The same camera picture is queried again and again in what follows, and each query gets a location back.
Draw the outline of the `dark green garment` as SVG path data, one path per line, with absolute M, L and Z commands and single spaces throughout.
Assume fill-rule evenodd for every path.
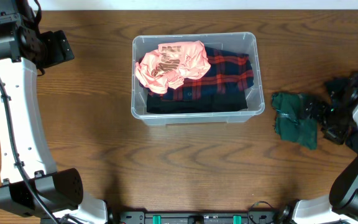
M 275 132 L 281 140 L 298 143 L 315 150 L 318 145 L 318 122 L 311 117 L 314 98 L 306 94 L 278 92 L 272 95 L 272 108 L 276 111 Z

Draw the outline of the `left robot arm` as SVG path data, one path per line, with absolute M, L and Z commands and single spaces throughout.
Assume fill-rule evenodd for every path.
M 42 223 L 111 223 L 105 201 L 83 189 L 79 172 L 60 171 L 48 148 L 37 78 L 72 60 L 65 34 L 41 32 L 41 11 L 0 0 L 0 209 Z

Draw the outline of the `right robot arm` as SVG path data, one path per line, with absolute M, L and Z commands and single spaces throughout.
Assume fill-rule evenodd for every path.
M 358 102 L 352 110 L 358 128 Z M 329 195 L 296 203 L 289 223 L 358 223 L 358 155 L 334 181 Z

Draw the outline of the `pink printed t-shirt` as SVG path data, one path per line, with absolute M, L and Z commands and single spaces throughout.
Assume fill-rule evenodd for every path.
M 166 94 L 177 89 L 185 80 L 199 80 L 211 65 L 201 41 L 159 44 L 135 64 L 135 76 L 150 91 Z

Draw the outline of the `red navy plaid shirt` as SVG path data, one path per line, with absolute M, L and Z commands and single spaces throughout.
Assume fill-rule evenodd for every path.
M 248 54 L 206 47 L 211 68 L 199 80 L 185 79 L 177 89 L 169 88 L 165 94 L 157 94 L 147 88 L 152 97 L 167 101 L 191 101 L 204 96 L 239 93 L 254 85 L 254 73 Z

